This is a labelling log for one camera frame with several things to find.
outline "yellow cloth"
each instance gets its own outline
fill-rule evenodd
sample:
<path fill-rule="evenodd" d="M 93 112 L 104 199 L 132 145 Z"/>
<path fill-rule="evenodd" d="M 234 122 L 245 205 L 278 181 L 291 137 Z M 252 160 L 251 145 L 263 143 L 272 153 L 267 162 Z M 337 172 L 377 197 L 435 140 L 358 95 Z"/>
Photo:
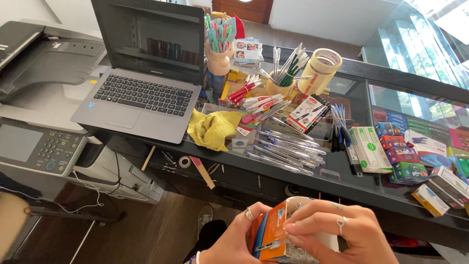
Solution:
<path fill-rule="evenodd" d="M 236 134 L 236 127 L 242 114 L 238 112 L 219 111 L 211 114 L 202 114 L 192 111 L 187 127 L 187 133 L 198 146 L 215 151 L 228 151 L 225 147 L 225 137 Z"/>

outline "sneaker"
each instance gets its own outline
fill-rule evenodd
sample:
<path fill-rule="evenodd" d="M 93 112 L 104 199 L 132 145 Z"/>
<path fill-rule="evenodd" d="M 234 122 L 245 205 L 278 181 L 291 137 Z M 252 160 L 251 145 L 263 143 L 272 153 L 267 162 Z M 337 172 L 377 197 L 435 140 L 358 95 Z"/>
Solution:
<path fill-rule="evenodd" d="M 200 230 L 202 227 L 213 219 L 213 210 L 209 205 L 206 205 L 200 210 L 199 221 L 197 226 L 197 239 L 199 238 Z"/>

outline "laptop screen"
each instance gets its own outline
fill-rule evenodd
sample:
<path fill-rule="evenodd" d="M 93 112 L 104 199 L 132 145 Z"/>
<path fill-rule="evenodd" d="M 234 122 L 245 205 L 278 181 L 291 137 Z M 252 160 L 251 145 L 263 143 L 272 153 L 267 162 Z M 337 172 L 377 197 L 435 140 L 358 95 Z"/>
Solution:
<path fill-rule="evenodd" d="M 113 67 L 202 84 L 204 11 L 154 0 L 94 0 Z"/>

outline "leg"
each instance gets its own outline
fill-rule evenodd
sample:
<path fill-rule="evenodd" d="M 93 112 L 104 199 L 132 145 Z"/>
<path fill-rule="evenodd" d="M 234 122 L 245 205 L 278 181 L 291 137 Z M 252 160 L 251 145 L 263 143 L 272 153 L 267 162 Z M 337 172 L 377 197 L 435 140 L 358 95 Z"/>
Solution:
<path fill-rule="evenodd" d="M 189 252 L 183 263 L 186 263 L 194 256 L 197 251 L 209 249 L 220 238 L 227 229 L 227 225 L 223 220 L 213 220 L 202 227 L 199 234 L 199 240 L 194 248 Z"/>

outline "silver ring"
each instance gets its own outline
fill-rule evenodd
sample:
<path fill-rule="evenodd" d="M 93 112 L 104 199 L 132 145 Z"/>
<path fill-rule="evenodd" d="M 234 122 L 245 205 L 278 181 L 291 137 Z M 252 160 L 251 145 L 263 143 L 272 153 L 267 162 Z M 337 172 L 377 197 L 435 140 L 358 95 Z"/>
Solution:
<path fill-rule="evenodd" d="M 345 225 L 345 222 L 347 222 L 347 218 L 343 217 L 344 219 L 337 219 L 337 225 L 339 226 L 339 235 L 342 236 L 342 227 Z"/>
<path fill-rule="evenodd" d="M 246 217 L 249 219 L 249 221 L 252 222 L 252 221 L 256 220 L 256 219 L 254 219 L 254 216 L 252 215 L 251 209 L 250 209 L 249 206 L 248 206 L 248 207 L 246 208 L 246 210 L 244 211 L 244 214 L 245 214 Z"/>

